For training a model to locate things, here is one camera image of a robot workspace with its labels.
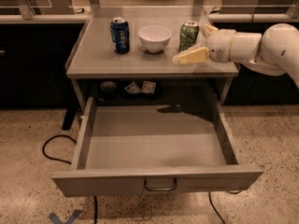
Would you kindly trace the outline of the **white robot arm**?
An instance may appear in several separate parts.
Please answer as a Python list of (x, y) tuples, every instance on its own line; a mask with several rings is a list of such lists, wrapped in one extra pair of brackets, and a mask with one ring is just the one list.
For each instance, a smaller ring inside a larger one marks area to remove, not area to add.
[(206, 44), (193, 45), (172, 59), (174, 64), (241, 63), (248, 69), (268, 75), (288, 74), (299, 87), (299, 31), (287, 23), (270, 26), (263, 34), (243, 33), (201, 25)]

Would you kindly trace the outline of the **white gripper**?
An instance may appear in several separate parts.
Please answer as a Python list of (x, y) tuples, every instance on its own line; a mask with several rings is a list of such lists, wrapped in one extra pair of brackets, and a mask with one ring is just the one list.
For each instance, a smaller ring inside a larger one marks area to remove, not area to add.
[(202, 63), (209, 59), (214, 62), (228, 63), (230, 61), (230, 49), (236, 30), (220, 29), (217, 27), (201, 24), (200, 31), (206, 38), (206, 47), (187, 49), (175, 55), (172, 59), (174, 64)]

